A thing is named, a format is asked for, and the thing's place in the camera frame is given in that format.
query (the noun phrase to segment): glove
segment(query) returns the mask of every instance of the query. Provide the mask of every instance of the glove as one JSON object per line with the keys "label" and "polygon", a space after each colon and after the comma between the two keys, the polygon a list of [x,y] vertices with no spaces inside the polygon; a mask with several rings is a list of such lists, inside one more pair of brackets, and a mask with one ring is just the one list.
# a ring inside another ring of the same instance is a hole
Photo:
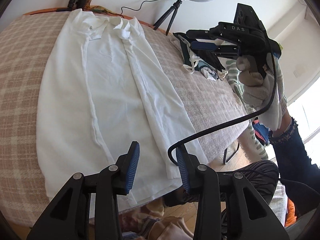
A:
{"label": "glove", "polygon": [[[273,131],[280,128],[282,117],[287,111],[282,72],[276,57],[274,61],[277,75],[275,97],[269,110],[259,116],[259,122]],[[243,100],[256,110],[265,107],[271,99],[275,79],[270,53],[267,54],[267,64],[269,68],[264,66],[267,76],[263,79],[253,56],[239,57],[236,61],[236,66],[240,71],[239,82],[244,85]]]}

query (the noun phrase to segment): screw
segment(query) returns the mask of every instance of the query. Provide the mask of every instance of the screw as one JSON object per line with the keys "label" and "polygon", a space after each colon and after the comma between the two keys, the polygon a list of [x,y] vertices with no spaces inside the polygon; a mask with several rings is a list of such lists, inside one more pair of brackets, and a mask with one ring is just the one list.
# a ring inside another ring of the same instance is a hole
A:
{"label": "screw", "polygon": [[116,171],[118,169],[118,166],[117,165],[111,165],[109,167],[109,171]]}
{"label": "screw", "polygon": [[200,170],[200,171],[206,171],[206,170],[207,170],[207,166],[205,166],[205,165],[203,165],[203,164],[200,164],[200,165],[198,166],[198,170]]}
{"label": "screw", "polygon": [[75,174],[73,174],[73,176],[72,176],[74,179],[81,179],[81,177],[82,177],[82,174],[81,173],[79,173],[79,172],[77,172],[77,173],[75,173]]}
{"label": "screw", "polygon": [[240,172],[236,172],[236,173],[234,174],[234,176],[235,176],[236,179],[242,179],[242,178],[243,178],[243,175],[242,175],[242,173],[240,173]]}

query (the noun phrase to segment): light stand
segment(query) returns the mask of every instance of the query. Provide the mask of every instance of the light stand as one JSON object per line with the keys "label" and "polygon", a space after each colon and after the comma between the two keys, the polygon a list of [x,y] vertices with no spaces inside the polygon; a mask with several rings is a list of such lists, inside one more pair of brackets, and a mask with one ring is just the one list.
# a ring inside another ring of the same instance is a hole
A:
{"label": "light stand", "polygon": [[156,23],[153,25],[154,26],[154,30],[157,30],[160,25],[164,22],[165,19],[167,19],[167,17],[173,12],[171,20],[169,22],[167,31],[165,32],[165,35],[168,36],[168,33],[170,31],[171,25],[177,15],[178,9],[180,7],[180,5],[182,4],[183,0],[177,0],[170,8],[169,10],[167,10],[160,18],[159,20],[156,21]]}

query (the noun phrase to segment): white shirt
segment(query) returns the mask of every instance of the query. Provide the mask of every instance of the white shirt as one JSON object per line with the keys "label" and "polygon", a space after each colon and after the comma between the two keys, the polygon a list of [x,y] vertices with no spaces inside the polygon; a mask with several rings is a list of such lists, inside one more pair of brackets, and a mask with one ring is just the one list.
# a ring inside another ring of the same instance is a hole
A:
{"label": "white shirt", "polygon": [[[118,198],[122,211],[181,186],[167,150],[196,131],[137,19],[79,9],[70,13],[44,70],[36,132],[49,198],[74,173],[99,173],[138,141],[133,188]],[[198,140],[186,147],[207,164]]]}

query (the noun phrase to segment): bed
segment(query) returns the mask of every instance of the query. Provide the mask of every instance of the bed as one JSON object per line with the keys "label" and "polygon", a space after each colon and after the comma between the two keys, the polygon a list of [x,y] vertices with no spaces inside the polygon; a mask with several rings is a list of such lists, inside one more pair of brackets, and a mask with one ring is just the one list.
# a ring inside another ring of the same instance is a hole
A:
{"label": "bed", "polygon": [[[25,15],[0,33],[0,209],[20,225],[32,226],[49,203],[36,153],[37,102],[47,59],[68,15]],[[245,114],[227,81],[183,72],[182,56],[169,38],[147,25],[143,30],[196,131]],[[247,126],[244,122],[200,138],[208,162]]]}

